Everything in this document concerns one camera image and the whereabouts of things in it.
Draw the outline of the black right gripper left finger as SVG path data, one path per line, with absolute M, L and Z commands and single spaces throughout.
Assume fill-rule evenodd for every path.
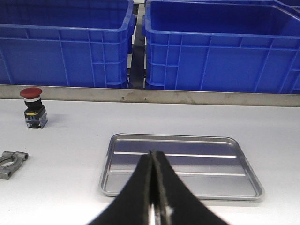
M 124 188 L 91 225 L 147 225 L 149 223 L 152 155 L 144 154 Z

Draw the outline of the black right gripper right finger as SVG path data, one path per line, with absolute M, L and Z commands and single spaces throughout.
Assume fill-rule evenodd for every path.
M 191 193 L 163 152 L 154 151 L 152 160 L 152 202 L 157 225 L 227 224 Z

